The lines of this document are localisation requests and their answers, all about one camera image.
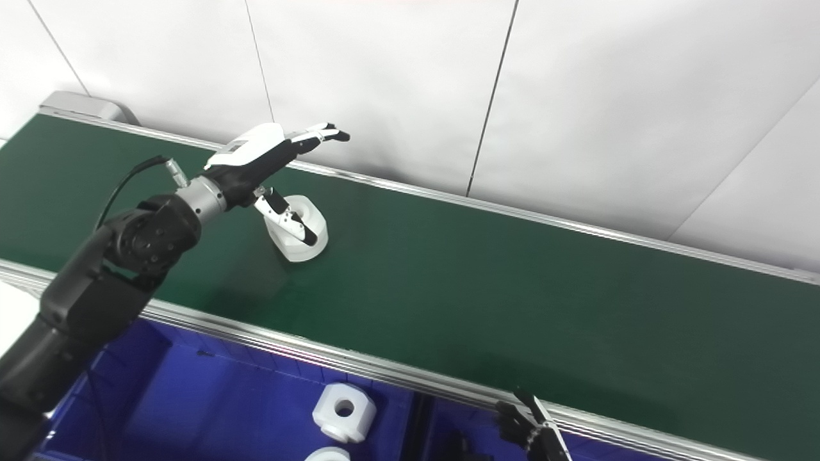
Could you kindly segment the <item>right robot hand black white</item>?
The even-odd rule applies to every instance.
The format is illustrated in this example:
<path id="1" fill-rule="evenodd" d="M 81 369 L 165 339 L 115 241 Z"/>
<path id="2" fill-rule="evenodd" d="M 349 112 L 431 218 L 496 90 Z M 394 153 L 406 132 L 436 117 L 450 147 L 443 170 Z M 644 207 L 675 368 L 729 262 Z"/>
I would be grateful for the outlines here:
<path id="1" fill-rule="evenodd" d="M 571 460 L 559 427 L 535 394 L 513 391 L 519 404 L 498 400 L 494 405 L 500 438 L 524 450 L 528 460 Z"/>

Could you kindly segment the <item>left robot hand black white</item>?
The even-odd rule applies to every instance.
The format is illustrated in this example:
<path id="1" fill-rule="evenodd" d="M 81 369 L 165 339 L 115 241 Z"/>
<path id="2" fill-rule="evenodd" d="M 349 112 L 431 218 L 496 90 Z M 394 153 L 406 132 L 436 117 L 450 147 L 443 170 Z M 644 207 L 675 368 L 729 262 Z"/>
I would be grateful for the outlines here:
<path id="1" fill-rule="evenodd" d="M 208 159 L 202 171 L 219 190 L 228 210 L 254 207 L 263 218 L 300 243 L 313 247 L 319 238 L 289 202 L 274 188 L 264 186 L 270 176 L 328 141 L 348 142 L 349 133 L 330 122 L 286 133 L 278 123 L 249 129 Z"/>

